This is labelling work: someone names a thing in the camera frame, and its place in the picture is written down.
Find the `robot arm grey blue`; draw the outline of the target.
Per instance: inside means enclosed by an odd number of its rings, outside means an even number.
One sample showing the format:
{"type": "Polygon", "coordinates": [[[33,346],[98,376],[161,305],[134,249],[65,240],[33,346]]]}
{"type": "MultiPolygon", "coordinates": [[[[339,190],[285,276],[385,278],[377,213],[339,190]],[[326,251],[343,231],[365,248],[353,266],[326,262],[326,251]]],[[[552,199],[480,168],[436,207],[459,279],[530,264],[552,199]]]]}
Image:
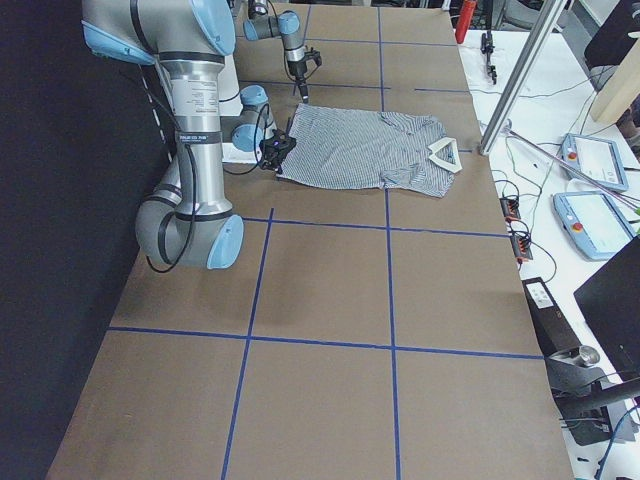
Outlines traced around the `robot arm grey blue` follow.
{"type": "Polygon", "coordinates": [[[157,66],[175,127],[176,155],[142,202],[136,237],[150,265],[225,269],[238,257],[244,224],[224,192],[223,146],[280,171],[296,141],[277,129],[266,92],[240,92],[242,109],[225,116],[220,87],[237,81],[235,28],[224,1],[85,1],[83,32],[100,56],[157,66]]]}
{"type": "Polygon", "coordinates": [[[285,10],[278,14],[269,1],[248,1],[247,18],[243,22],[244,36],[249,41],[280,38],[283,45],[284,63],[288,75],[293,79],[302,102],[309,102],[307,72],[309,61],[316,51],[304,45],[300,18],[296,12],[285,10]]]}

